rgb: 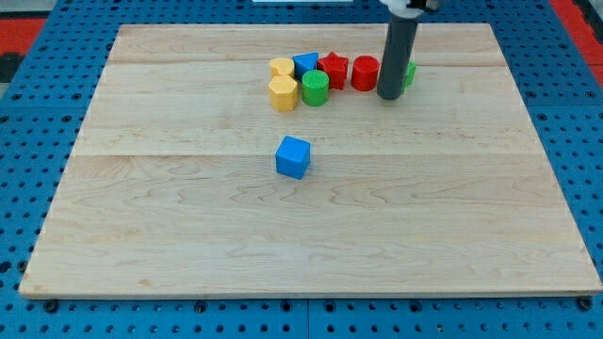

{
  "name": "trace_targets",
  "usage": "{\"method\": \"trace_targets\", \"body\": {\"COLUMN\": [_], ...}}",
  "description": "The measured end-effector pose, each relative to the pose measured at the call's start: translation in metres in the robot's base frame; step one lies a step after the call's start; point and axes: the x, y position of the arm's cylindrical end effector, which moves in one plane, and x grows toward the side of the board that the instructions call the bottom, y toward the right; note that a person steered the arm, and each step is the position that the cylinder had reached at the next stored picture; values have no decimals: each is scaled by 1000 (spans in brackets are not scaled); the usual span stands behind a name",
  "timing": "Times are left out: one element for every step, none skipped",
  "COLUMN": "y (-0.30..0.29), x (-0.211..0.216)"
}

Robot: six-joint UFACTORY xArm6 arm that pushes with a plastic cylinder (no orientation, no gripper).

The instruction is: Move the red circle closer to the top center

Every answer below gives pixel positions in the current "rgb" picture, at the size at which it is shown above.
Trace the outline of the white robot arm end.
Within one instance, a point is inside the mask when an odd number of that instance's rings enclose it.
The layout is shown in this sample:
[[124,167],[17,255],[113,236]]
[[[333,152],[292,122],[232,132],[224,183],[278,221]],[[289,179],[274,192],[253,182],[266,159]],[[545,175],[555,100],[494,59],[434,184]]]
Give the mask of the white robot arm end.
[[399,18],[415,19],[423,13],[440,10],[446,0],[380,0],[389,12]]

